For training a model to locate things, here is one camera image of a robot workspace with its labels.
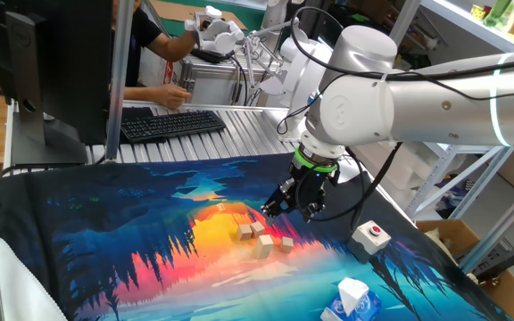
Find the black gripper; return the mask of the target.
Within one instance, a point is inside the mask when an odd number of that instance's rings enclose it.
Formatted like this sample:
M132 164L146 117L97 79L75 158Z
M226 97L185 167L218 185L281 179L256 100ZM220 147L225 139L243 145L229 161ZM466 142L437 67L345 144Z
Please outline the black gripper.
M326 193L323 187L329 175L335 171L335 160L322 158L320 163L314 163L296 153L289 165L291 177L279 183L273 194L261 206L266 222L273 223L279 215L298 209L305 223L326 221L325 218L315 218L315 215L326 208Z

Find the person's right hand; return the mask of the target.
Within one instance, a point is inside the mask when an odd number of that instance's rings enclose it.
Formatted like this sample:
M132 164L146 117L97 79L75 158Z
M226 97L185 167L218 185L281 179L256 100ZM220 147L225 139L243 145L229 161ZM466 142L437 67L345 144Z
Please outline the person's right hand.
M183 87L167 84L153 88L152 101L172 110L182 106L191 94Z

